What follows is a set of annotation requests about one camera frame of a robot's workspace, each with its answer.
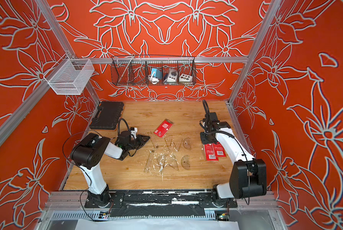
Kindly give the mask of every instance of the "protractor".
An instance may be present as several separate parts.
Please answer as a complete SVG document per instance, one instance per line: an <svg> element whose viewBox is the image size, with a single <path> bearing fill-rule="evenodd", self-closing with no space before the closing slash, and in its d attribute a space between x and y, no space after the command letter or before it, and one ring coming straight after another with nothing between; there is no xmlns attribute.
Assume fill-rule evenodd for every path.
<svg viewBox="0 0 343 230"><path fill-rule="evenodd" d="M191 166L189 165L189 155L183 156L180 163L184 169L191 170Z"/></svg>
<svg viewBox="0 0 343 230"><path fill-rule="evenodd" d="M191 138L187 137L186 139L183 140L183 146L185 147L186 150L191 150Z"/></svg>

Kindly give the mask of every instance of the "red package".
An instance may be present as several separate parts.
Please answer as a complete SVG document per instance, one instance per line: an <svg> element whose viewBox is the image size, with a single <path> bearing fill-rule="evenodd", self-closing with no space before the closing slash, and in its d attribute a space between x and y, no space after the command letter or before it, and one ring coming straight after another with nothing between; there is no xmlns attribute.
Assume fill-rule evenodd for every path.
<svg viewBox="0 0 343 230"><path fill-rule="evenodd" d="M173 125L173 122L169 121L168 119L165 119L161 123L161 125L155 130L154 134L162 138L172 125Z"/></svg>
<svg viewBox="0 0 343 230"><path fill-rule="evenodd" d="M225 158L226 154L224 151L224 147L218 143L218 144L212 144L214 147L214 152L215 152L215 156L219 157L219 158Z"/></svg>
<svg viewBox="0 0 343 230"><path fill-rule="evenodd" d="M219 161L219 159L215 156L214 147L212 144L203 145L206 154L206 160L208 161Z"/></svg>

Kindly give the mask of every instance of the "red wallpaper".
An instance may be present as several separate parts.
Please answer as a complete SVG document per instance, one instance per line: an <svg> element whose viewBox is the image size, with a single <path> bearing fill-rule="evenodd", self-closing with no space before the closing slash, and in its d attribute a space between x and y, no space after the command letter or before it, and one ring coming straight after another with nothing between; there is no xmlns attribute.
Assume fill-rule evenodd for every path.
<svg viewBox="0 0 343 230"><path fill-rule="evenodd" d="M76 55L83 58L132 53L245 56L269 6L267 0L48 2ZM198 66L195 86L165 89L114 86L110 66L103 64L97 65L99 74L91 82L105 100L224 100L242 66Z"/></svg>
<svg viewBox="0 0 343 230"><path fill-rule="evenodd" d="M0 1L0 126L64 52L32 0ZM49 90L0 147L0 229L33 229L67 171L62 144L85 130L95 104L88 92ZM65 146L67 153L75 140Z"/></svg>
<svg viewBox="0 0 343 230"><path fill-rule="evenodd" d="M343 229L343 1L284 1L234 109L289 229Z"/></svg>
<svg viewBox="0 0 343 230"><path fill-rule="evenodd" d="M48 195L67 172L62 145L70 134L85 130L94 109L87 90L81 96L49 90L0 147L0 229L35 227ZM66 143L67 155L81 137Z"/></svg>
<svg viewBox="0 0 343 230"><path fill-rule="evenodd" d="M0 1L0 126L63 54L33 0Z"/></svg>

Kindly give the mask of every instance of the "black wire basket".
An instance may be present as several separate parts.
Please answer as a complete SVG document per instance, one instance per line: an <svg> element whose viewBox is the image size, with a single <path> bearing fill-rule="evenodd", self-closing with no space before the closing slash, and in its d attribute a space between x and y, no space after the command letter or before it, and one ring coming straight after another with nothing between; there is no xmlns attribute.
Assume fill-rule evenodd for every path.
<svg viewBox="0 0 343 230"><path fill-rule="evenodd" d="M114 85L196 84L194 57L133 55L113 56L112 60L110 68Z"/></svg>

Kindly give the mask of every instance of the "metal grille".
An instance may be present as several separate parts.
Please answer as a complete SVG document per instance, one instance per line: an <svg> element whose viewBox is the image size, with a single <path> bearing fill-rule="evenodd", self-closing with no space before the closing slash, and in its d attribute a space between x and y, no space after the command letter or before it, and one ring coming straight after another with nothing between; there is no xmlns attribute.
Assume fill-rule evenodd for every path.
<svg viewBox="0 0 343 230"><path fill-rule="evenodd" d="M112 57L111 65L112 83L115 85L194 85L196 84L196 64L194 57L172 57L168 61L159 61L158 55L136 56L129 60L119 60L124 56ZM162 79L158 83L152 84L149 80L152 68L160 70ZM192 76L191 82L166 82L169 69L178 72L178 77L182 74Z"/></svg>
<svg viewBox="0 0 343 230"><path fill-rule="evenodd" d="M80 95L94 72L94 67L90 59L85 65L72 65L69 59L64 62L60 70L47 82L56 94Z"/></svg>
<svg viewBox="0 0 343 230"><path fill-rule="evenodd" d="M159 218L175 218L175 219L193 219L193 220L215 220L215 211L205 210L204 216L114 216L106 219L99 218L100 211L86 211L91 218L94 220L127 220L127 219L159 219ZM87 219L88 216L83 211L54 211L51 216L51 220L77 220L77 219Z"/></svg>

